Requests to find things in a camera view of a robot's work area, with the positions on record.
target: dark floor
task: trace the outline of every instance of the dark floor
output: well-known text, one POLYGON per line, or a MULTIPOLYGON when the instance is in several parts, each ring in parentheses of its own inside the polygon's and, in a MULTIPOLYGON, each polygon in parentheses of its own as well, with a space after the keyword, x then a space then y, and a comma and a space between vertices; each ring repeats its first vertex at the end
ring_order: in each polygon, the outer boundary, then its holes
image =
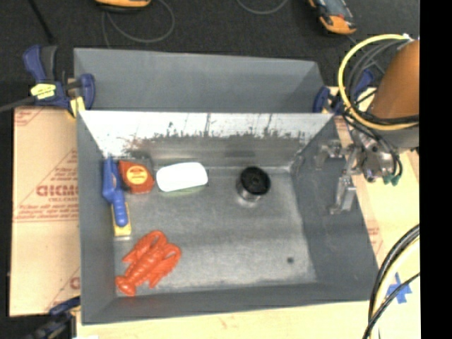
MULTIPOLYGON (((128 49, 163 52, 198 52, 251 57, 287 57, 314 60, 325 84, 335 85, 340 60, 350 48, 346 37, 325 36, 315 15, 300 0, 289 0, 280 11, 255 16, 235 0, 164 0, 176 19, 165 40, 140 45, 107 26, 110 44, 128 49)), ((271 8, 280 0, 243 0, 256 9, 271 8)), ((363 40, 385 33, 420 34, 420 0, 346 0, 355 15, 363 40)), ((72 74, 74 47, 105 46, 101 12, 92 0, 35 0, 59 51, 57 72, 72 74)), ((31 77, 22 53, 33 44, 47 44, 47 37, 28 0, 0 0, 0 106, 28 95, 31 77)), ((170 15, 156 1, 146 12, 116 17, 127 32, 143 38, 162 35, 170 15)), ((0 113, 0 338, 19 338, 32 331, 43 318, 8 318, 8 272, 11 253, 11 112, 0 113)))

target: yellow cable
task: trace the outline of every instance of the yellow cable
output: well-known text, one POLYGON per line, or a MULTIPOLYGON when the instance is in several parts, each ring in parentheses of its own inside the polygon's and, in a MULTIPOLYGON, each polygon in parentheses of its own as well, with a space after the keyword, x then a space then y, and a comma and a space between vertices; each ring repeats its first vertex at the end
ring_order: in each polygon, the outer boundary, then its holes
POLYGON ((363 126, 372 128, 372 129, 379 129, 380 131, 395 131, 397 129, 405 129, 409 128, 411 126, 415 126, 417 123, 406 123, 406 124, 391 124, 391 125, 385 125, 385 124, 375 124, 373 122, 367 121, 366 119, 362 118, 358 113, 356 113, 355 109, 352 107, 352 104, 348 100, 347 94, 345 93, 345 87, 344 87, 344 69, 347 65, 348 61, 351 57, 353 57, 358 50, 365 47, 366 45, 369 45, 373 42, 378 42, 380 40, 389 40, 389 39, 397 39, 397 40, 407 40, 403 35, 399 34, 383 34, 383 35, 377 35, 376 37, 370 37, 369 39, 363 40, 362 42, 356 44, 344 57, 342 60, 342 63, 340 63, 339 66, 339 72, 338 72, 338 87, 339 87, 339 93, 340 96, 344 102, 344 105, 350 110, 351 115, 353 118, 355 118, 359 123, 361 123, 363 126))
MULTIPOLYGON (((388 271, 386 272, 385 276, 381 278, 380 287, 378 291, 376 292, 375 296, 375 302, 374 307, 372 308, 372 315, 375 314, 375 312, 378 310, 378 308, 383 304, 383 301, 385 300, 386 293, 388 292, 388 288, 391 285, 392 279, 396 276, 397 270, 400 268, 400 266, 406 261, 407 257, 410 256, 410 254, 419 247, 420 245, 420 237, 416 238, 410 245, 405 247, 403 251, 400 253, 398 258, 394 261, 394 263, 389 267, 388 271)), ((374 332, 374 329, 370 333, 369 339, 372 339, 372 333, 374 332)))

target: cardboard sheet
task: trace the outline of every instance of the cardboard sheet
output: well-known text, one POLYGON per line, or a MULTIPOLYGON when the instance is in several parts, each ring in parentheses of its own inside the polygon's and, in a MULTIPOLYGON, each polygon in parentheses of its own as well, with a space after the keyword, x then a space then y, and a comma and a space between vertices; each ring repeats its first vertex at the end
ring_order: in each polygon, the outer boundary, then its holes
POLYGON ((44 314, 80 292, 76 121, 14 113, 10 315, 44 314))

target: toy lobster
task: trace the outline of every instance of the toy lobster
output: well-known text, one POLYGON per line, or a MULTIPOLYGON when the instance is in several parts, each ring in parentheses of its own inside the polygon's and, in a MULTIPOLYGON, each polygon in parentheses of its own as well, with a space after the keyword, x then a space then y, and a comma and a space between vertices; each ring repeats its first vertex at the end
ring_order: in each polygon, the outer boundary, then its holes
POLYGON ((136 287, 149 281, 149 288, 157 283, 176 266, 181 250, 174 244, 168 244, 161 231, 152 231, 143 236, 122 261, 131 263, 123 276, 117 276, 118 289, 128 296, 134 296, 136 287))

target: white sponge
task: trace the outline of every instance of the white sponge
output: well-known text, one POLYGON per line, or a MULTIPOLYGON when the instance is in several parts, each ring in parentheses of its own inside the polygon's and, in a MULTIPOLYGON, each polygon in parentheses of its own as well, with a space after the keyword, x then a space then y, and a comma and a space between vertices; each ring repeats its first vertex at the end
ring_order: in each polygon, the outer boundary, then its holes
POLYGON ((160 168, 155 179, 164 192, 203 186, 208 182, 206 169, 199 162, 177 163, 160 168))

